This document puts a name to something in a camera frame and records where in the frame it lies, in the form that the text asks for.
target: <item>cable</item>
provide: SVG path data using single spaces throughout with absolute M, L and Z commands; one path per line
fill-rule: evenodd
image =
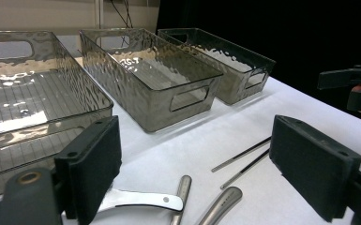
M 118 13 L 118 15 L 121 17 L 122 21 L 125 23 L 127 28 L 129 28 L 128 23 L 125 21 L 125 19 L 122 17 L 121 13 L 119 12 L 118 8 L 116 8 L 115 4 L 113 3 L 113 0 L 111 0 L 111 4 L 113 5 L 113 8 Z

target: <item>gray translucent bin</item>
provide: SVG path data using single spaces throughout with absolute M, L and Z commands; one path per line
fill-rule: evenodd
M 158 29 L 158 36 L 221 70 L 217 97 L 227 105 L 261 92 L 276 64 L 198 28 Z
M 83 66 L 145 132 L 211 109 L 219 70 L 145 29 L 80 35 Z
M 53 156 L 113 102 L 51 32 L 0 32 L 0 194 Z

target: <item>wall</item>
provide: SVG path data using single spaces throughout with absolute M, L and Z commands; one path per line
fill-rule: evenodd
M 160 0 L 128 0 L 133 27 L 155 32 Z M 123 0 L 113 0 L 124 19 Z M 0 30 L 53 31 L 74 56 L 80 56 L 78 31 L 126 27 L 110 0 L 0 0 Z

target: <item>metal rod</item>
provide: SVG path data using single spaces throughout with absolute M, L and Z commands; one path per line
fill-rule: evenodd
M 248 171 L 250 168 L 252 168 L 254 165 L 256 165 L 259 161 L 261 161 L 264 157 L 268 155 L 270 149 L 265 150 L 261 155 L 256 157 L 252 162 L 248 164 L 244 169 L 242 169 L 239 173 L 237 173 L 235 176 L 233 176 L 230 180 L 228 180 L 224 185 L 220 187 L 220 189 L 224 189 L 228 187 L 230 184 L 232 184 L 236 179 L 241 177 L 246 171 Z
M 256 143 L 255 145 L 251 146 L 250 148 L 248 148 L 247 150 L 243 151 L 242 153 L 236 155 L 235 157 L 232 157 L 230 159 L 228 159 L 227 161 L 221 163 L 220 165 L 218 165 L 217 167 L 212 169 L 212 173 L 222 169 L 225 166 L 228 166 L 229 164 L 235 162 L 236 160 L 238 160 L 239 158 L 242 158 L 244 156 L 246 156 L 247 154 L 251 153 L 252 151 L 258 149 L 259 147 L 269 143 L 271 141 L 271 136 L 262 140 L 261 142 Z

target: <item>silver handle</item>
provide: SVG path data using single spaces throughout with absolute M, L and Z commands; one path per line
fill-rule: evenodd
M 187 198 L 189 194 L 189 189 L 191 188 L 192 179 L 188 175 L 184 175 L 180 180 L 179 189 L 177 190 L 177 196 L 183 200 L 183 205 L 186 207 Z M 183 216 L 183 212 L 175 212 L 172 216 L 171 225 L 179 225 L 181 222 L 181 217 Z
M 155 206 L 174 211 L 183 210 L 182 199 L 175 195 L 125 191 L 113 188 L 104 197 L 98 211 L 130 205 Z
M 216 199 L 209 211 L 203 217 L 200 225 L 216 225 L 242 198 L 242 190 L 238 187 L 228 187 Z

